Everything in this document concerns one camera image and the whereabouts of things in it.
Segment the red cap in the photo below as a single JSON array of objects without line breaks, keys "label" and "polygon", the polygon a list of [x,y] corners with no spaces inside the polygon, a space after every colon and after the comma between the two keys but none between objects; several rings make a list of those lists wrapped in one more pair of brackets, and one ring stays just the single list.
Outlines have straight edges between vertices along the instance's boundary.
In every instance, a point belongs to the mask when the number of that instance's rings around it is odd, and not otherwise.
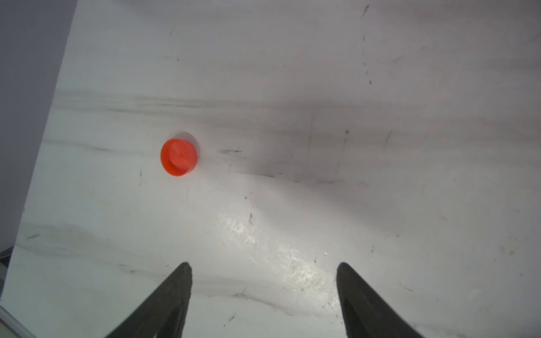
[{"label": "red cap", "polygon": [[195,146],[184,139],[169,139],[161,148],[160,160],[163,169],[171,176],[181,177],[191,173],[197,166]]}]

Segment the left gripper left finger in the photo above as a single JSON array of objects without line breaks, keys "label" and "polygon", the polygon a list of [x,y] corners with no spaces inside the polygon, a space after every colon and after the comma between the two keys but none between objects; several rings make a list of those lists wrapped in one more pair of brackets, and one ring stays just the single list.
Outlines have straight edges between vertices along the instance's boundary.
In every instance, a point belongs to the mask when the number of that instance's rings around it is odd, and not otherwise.
[{"label": "left gripper left finger", "polygon": [[192,288],[192,269],[181,263],[108,337],[181,337]]}]

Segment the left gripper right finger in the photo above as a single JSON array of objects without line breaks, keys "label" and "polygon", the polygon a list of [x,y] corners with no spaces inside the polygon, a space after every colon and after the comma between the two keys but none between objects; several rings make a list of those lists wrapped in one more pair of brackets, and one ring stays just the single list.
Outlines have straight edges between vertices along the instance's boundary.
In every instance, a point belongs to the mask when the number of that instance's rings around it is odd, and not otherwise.
[{"label": "left gripper right finger", "polygon": [[422,338],[345,262],[338,266],[336,285],[348,337]]}]

